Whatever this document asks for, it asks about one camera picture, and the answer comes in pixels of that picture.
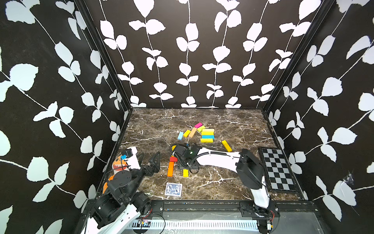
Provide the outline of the orange block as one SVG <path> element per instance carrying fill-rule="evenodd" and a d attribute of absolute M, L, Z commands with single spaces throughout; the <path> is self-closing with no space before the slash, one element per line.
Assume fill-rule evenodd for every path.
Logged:
<path fill-rule="evenodd" d="M 170 161 L 169 164 L 168 164 L 167 177 L 172 177 L 173 176 L 173 170 L 174 170 L 174 162 Z"/>

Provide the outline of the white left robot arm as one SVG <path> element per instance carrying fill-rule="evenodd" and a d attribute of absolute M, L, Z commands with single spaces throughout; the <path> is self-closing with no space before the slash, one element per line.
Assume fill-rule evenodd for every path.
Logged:
<path fill-rule="evenodd" d="M 114 175 L 106 182 L 103 194 L 94 200 L 79 234 L 120 234 L 134 220 L 153 213 L 151 199 L 138 190 L 147 176 L 160 171 L 161 153 L 149 163 L 140 165 L 133 149 L 127 149 L 114 160 Z"/>

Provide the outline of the amber yellow short block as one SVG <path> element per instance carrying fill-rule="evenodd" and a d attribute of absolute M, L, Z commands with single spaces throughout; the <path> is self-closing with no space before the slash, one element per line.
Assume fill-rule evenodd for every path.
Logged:
<path fill-rule="evenodd" d="M 191 130 L 187 130 L 183 133 L 183 137 L 187 138 L 191 133 Z"/>

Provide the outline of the red block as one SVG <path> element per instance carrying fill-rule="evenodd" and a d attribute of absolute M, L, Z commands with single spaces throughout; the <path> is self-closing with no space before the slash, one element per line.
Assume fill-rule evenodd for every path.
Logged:
<path fill-rule="evenodd" d="M 177 162 L 177 161 L 178 161 L 178 158 L 172 156 L 172 157 L 169 158 L 169 161 L 170 161 L 170 162 Z"/>

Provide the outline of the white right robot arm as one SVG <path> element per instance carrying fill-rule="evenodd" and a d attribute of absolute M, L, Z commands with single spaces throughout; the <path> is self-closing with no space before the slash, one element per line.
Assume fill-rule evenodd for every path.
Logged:
<path fill-rule="evenodd" d="M 214 166 L 231 170 L 238 174 L 242 184 L 249 188 L 257 207 L 270 206 L 265 168 L 261 161 L 249 150 L 221 152 L 193 144 L 174 144 L 169 147 L 171 155 L 184 169 L 197 169 L 200 166 Z"/>

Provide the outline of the natural wood short block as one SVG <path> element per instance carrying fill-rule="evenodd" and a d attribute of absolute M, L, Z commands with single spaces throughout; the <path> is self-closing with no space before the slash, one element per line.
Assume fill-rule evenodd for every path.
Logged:
<path fill-rule="evenodd" d="M 189 138 L 193 138 L 193 136 L 195 135 L 196 132 L 197 132 L 197 128 L 196 127 L 192 128 L 192 130 L 189 134 Z"/>

